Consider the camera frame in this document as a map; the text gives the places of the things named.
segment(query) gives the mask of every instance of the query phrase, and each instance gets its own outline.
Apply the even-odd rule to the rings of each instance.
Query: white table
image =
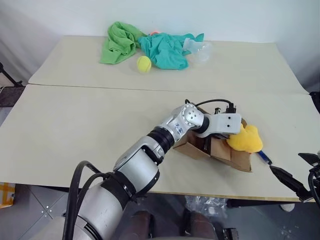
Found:
[[[104,37],[65,36],[29,83],[186,92],[306,94],[274,43],[213,41],[210,61],[184,70],[153,67],[140,74],[141,51],[116,64],[99,63]]]
[[[117,158],[188,98],[226,98],[258,127],[275,166],[307,186],[310,166],[297,154],[316,153],[320,115],[306,94],[198,93],[28,85],[0,127],[0,181],[68,187],[78,162],[111,171]],[[212,110],[215,104],[204,105]],[[154,192],[294,201],[257,154],[252,173],[174,149],[160,165]],[[89,176],[85,172],[82,179]]]

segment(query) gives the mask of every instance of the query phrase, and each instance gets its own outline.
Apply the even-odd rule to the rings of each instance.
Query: blue marker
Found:
[[[267,155],[265,155],[265,153],[264,153],[262,150],[261,150],[261,151],[258,151],[257,154],[259,154],[260,157],[261,157],[267,164],[269,164],[269,165],[272,164],[272,161],[270,160],[270,158],[269,158]]]

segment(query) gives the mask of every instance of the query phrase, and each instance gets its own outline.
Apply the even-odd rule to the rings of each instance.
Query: plastic bag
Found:
[[[227,199],[208,196],[185,196],[186,208],[206,217],[227,218]]]

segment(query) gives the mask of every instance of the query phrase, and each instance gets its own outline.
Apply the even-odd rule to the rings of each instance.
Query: brown chair leg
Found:
[[[216,230],[204,215],[192,212],[190,216],[191,237],[218,240]]]
[[[149,234],[151,214],[147,211],[137,211],[129,220],[128,226],[119,240],[146,240]]]

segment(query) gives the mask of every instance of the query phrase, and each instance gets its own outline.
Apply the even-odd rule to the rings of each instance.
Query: yellow duck toy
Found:
[[[230,135],[226,140],[231,148],[236,151],[256,153],[262,150],[263,143],[258,134],[258,129],[254,125],[244,126],[241,124],[240,132]]]

